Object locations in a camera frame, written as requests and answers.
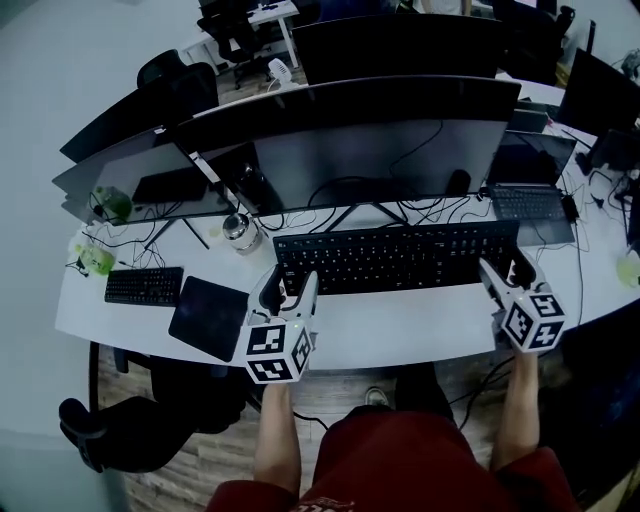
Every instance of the black keyboard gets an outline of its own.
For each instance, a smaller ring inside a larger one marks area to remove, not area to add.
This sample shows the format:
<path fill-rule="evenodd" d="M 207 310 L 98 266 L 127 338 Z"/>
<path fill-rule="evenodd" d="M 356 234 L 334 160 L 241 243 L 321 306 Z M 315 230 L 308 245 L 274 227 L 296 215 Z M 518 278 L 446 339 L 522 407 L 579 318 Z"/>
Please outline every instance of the black keyboard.
<path fill-rule="evenodd" d="M 564 219 L 560 191 L 548 189 L 492 188 L 496 217 L 501 220 Z"/>
<path fill-rule="evenodd" d="M 183 268 L 112 270 L 104 292 L 105 302 L 176 307 Z"/>
<path fill-rule="evenodd" d="M 385 292 L 480 282 L 484 256 L 503 276 L 511 267 L 519 222 L 380 228 L 273 240 L 288 295 L 315 270 L 320 295 Z"/>

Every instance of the laptop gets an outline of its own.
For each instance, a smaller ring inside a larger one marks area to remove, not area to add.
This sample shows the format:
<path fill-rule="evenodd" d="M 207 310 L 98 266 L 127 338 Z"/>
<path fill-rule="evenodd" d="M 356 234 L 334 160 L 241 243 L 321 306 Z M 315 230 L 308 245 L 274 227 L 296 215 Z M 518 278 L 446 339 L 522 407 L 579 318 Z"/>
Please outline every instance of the laptop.
<path fill-rule="evenodd" d="M 518 245 L 575 241 L 556 187 L 576 141 L 507 131 L 491 164 L 487 186 L 498 220 L 519 220 Z"/>

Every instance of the mouse pad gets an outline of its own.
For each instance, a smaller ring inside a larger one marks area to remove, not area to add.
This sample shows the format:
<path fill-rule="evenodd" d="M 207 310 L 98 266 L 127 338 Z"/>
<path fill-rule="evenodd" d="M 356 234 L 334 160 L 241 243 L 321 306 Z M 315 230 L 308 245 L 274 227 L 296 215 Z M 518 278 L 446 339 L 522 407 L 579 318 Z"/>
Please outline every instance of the mouse pad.
<path fill-rule="evenodd" d="M 247 313 L 248 293 L 189 276 L 169 334 L 228 363 Z"/>

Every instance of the computer monitor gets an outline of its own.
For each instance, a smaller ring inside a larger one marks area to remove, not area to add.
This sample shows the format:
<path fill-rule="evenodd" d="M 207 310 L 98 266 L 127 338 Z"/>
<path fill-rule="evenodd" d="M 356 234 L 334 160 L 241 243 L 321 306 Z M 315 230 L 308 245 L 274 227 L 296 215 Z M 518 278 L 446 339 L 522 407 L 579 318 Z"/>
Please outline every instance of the computer monitor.
<path fill-rule="evenodd" d="M 592 167 L 609 166 L 613 171 L 631 171 L 640 165 L 640 134 L 609 130 L 589 152 Z"/>
<path fill-rule="evenodd" d="M 439 14 L 327 21 L 294 28 L 293 38 L 309 84 L 398 75 L 495 78 L 507 47 L 499 21 Z"/>
<path fill-rule="evenodd" d="M 608 64 L 578 50 L 556 117 L 592 135 L 631 131 L 640 115 L 640 87 Z"/>
<path fill-rule="evenodd" d="M 506 132 L 491 164 L 487 185 L 555 185 L 575 146 L 574 139 Z"/>
<path fill-rule="evenodd" d="M 480 189 L 519 91 L 480 78 L 350 80 L 217 109 L 176 137 L 254 215 L 464 195 Z"/>
<path fill-rule="evenodd" d="M 67 193 L 65 209 L 83 221 L 87 212 L 123 225 L 235 211 L 224 197 L 223 185 L 211 183 L 160 129 L 96 153 L 53 183 Z"/>
<path fill-rule="evenodd" d="M 100 114 L 60 152 L 75 163 L 156 126 L 173 127 L 192 115 L 170 84 L 158 79 L 133 91 Z"/>

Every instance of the table leg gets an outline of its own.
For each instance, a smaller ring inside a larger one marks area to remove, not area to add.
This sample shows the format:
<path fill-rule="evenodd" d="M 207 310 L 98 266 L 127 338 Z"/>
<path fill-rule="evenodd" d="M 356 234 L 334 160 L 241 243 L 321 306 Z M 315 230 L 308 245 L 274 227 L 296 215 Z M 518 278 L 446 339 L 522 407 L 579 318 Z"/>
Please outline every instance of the table leg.
<path fill-rule="evenodd" d="M 211 62 L 209 62 L 209 64 L 211 64 L 211 67 L 213 68 L 213 72 L 216 74 L 216 76 L 220 75 L 220 71 L 218 71 L 218 66 L 216 66 L 215 61 L 213 60 L 213 55 L 211 55 L 211 52 L 209 51 L 209 48 L 207 47 L 206 44 L 203 44 L 202 47 L 204 48 L 204 51 L 207 52 L 207 55 L 209 56 L 209 60 Z"/>
<path fill-rule="evenodd" d="M 278 18 L 278 25 L 280 25 L 280 30 L 282 30 L 282 37 L 284 37 L 284 44 L 287 45 L 287 50 L 289 51 L 289 56 L 291 57 L 291 62 L 293 63 L 293 67 L 298 67 L 298 59 L 296 58 L 296 52 L 293 50 L 293 44 L 291 43 L 291 38 L 289 37 L 289 31 L 287 30 L 287 25 L 284 23 L 284 18 Z"/>

